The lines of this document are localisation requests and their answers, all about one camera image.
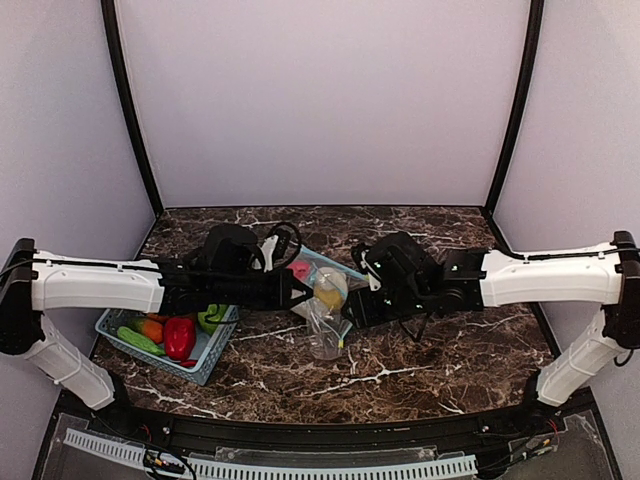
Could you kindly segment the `large red toy apple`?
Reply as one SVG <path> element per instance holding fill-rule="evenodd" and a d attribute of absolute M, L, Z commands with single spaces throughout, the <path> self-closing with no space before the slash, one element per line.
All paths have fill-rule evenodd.
<path fill-rule="evenodd" d="M 288 268 L 292 270 L 294 277 L 301 282 L 308 279 L 312 270 L 311 264 L 303 260 L 292 262 Z"/>

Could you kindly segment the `yellow toy potato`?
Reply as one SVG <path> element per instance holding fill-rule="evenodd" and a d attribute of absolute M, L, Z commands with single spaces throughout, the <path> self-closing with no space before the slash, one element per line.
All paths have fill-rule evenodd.
<path fill-rule="evenodd" d="M 337 289 L 332 289 L 332 290 L 316 289 L 314 291 L 314 295 L 330 311 L 340 310 L 345 302 L 345 298 L 343 297 L 342 293 Z"/>

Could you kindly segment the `large clear zip bag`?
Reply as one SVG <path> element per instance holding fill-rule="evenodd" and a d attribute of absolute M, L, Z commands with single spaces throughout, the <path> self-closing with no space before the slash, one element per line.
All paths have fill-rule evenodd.
<path fill-rule="evenodd" d="M 288 268 L 295 279 L 313 290 L 311 299 L 292 308 L 306 320 L 339 314 L 351 291 L 369 287 L 365 275 L 306 247 Z"/>

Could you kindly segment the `small clear zip bag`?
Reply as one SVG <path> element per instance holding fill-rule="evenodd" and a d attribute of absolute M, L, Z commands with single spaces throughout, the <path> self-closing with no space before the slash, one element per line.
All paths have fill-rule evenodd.
<path fill-rule="evenodd" d="M 340 312 L 331 311 L 321 300 L 306 302 L 306 324 L 312 356 L 329 361 L 339 358 L 353 324 Z"/>

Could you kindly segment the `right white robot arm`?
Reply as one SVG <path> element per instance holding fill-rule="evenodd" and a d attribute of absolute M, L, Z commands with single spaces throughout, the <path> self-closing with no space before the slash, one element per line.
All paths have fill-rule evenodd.
<path fill-rule="evenodd" d="M 354 247 L 352 257 L 369 284 L 350 292 L 341 312 L 358 328 L 511 304 L 598 305 L 568 350 L 532 376 L 523 401 L 531 408 L 563 405 L 608 362 L 639 348 L 639 248 L 628 231 L 572 250 L 455 249 L 441 262 L 397 232 Z"/>

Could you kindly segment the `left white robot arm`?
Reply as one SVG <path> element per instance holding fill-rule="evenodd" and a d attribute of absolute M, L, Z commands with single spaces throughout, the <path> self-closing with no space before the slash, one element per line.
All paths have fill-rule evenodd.
<path fill-rule="evenodd" d="M 101 411 L 128 402 L 122 382 L 89 360 L 45 313 L 53 309 L 121 309 L 175 316 L 211 304 L 289 310 L 313 296 L 277 251 L 249 229 L 213 227 L 180 260 L 107 261 L 39 250 L 16 242 L 1 270 L 1 351 L 32 362 L 54 383 Z"/>

